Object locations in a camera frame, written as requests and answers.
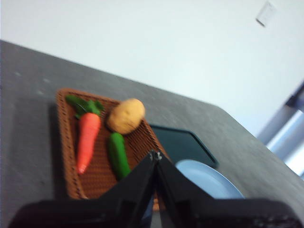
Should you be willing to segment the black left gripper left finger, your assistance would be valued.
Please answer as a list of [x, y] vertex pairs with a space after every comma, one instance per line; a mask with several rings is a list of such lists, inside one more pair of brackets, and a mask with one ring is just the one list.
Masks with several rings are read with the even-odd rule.
[[149, 228], [154, 199], [157, 152], [150, 151], [101, 200], [101, 228]]

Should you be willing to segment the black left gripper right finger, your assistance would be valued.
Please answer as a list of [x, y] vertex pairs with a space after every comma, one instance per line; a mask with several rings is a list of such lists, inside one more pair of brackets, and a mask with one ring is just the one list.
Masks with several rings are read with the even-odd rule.
[[202, 228], [201, 203], [213, 198], [187, 179], [162, 153], [155, 153], [156, 189], [164, 228]]

